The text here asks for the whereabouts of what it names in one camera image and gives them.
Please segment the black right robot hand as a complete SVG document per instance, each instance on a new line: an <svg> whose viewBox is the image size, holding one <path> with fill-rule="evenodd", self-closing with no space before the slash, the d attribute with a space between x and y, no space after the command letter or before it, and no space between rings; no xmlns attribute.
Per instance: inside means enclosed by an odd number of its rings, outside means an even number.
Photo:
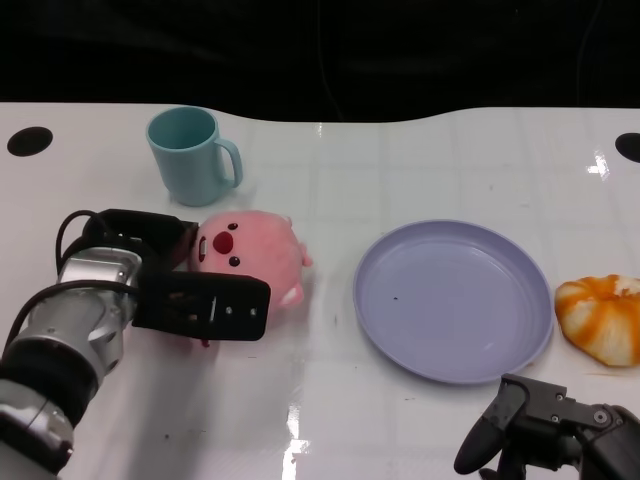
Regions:
<svg viewBox="0 0 640 480"><path fill-rule="evenodd" d="M639 419L624 407L585 404L560 385L505 374L463 441L454 470L524 479L534 466L571 465L581 479L639 477Z"/></svg>

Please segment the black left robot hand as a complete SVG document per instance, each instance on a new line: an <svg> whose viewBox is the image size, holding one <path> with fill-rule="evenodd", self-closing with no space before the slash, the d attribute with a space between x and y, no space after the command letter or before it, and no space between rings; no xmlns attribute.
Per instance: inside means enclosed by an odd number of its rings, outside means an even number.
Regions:
<svg viewBox="0 0 640 480"><path fill-rule="evenodd" d="M82 235L98 245L129 250L145 265L175 270L187 263L199 224L175 216L124 209L108 209L98 214L107 230L89 220Z"/></svg>

